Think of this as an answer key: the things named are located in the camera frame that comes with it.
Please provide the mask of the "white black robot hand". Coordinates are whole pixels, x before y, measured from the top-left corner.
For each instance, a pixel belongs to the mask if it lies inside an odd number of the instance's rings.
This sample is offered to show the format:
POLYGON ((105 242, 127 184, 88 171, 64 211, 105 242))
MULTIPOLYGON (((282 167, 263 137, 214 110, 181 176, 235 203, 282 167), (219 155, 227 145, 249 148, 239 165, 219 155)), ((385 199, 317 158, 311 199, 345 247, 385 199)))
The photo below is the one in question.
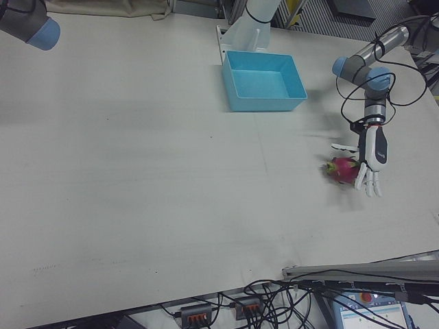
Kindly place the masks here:
POLYGON ((354 179, 354 188, 359 191, 366 185, 366 195, 382 197, 379 172, 388 161, 388 142, 381 125, 369 125, 359 134, 358 146, 332 143, 334 149, 359 154, 359 171, 354 179))

